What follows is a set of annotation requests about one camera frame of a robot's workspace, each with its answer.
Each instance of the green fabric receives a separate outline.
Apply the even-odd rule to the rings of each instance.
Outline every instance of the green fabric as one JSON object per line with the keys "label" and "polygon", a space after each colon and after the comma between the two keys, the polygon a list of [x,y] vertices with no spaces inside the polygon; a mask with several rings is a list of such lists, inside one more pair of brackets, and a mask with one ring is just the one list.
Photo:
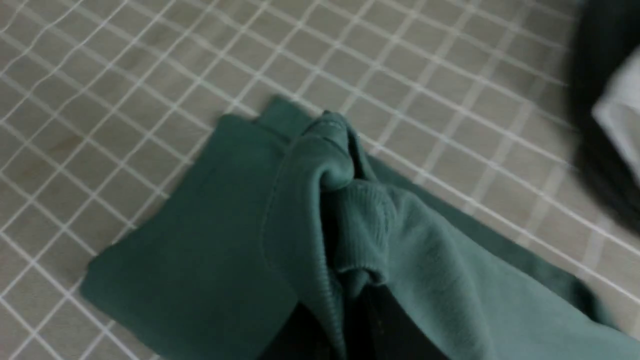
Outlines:
{"label": "green fabric", "polygon": [[346,357],[344,308],[377,284],[453,360],[640,354],[576,278],[368,158],[340,115],[279,98],[225,115],[81,291],[169,360],[256,358],[299,302]]}

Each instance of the dark fabric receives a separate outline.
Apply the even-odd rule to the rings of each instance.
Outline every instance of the dark fabric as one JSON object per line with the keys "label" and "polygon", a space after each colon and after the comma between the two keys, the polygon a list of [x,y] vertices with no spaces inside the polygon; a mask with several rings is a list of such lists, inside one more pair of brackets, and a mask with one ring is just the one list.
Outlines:
{"label": "dark fabric", "polygon": [[452,360],[640,353],[578,279],[367,157],[340,115],[279,98],[254,122],[224,116],[81,293],[167,360],[269,355],[287,324],[309,321],[300,305],[339,359],[408,351],[375,331],[372,309],[405,332],[389,336],[425,340],[412,342],[425,357],[429,344]]}
{"label": "dark fabric", "polygon": [[609,79],[638,45],[640,1],[586,1],[568,67],[568,113],[582,135],[576,153],[582,182],[618,222],[640,233],[640,190],[592,115]]}

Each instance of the black garment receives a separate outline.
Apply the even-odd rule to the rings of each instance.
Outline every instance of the black garment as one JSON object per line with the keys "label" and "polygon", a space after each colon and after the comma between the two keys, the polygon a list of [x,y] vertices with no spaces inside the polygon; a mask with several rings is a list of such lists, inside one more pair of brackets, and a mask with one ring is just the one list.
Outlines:
{"label": "black garment", "polygon": [[640,1],[589,0],[582,9],[568,69],[568,113],[582,134],[576,165],[594,198],[640,233],[640,189],[628,165],[593,118],[612,75],[640,44]]}

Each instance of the tiled floor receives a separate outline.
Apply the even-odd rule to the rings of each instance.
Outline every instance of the tiled floor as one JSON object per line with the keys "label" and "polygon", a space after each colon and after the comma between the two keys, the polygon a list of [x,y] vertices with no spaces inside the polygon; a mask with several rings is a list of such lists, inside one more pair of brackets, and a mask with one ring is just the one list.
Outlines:
{"label": "tiled floor", "polygon": [[157,357],[77,294],[224,111],[345,113],[393,167],[577,274],[640,337],[640,241],[583,194],[571,0],[3,0],[0,359]]}

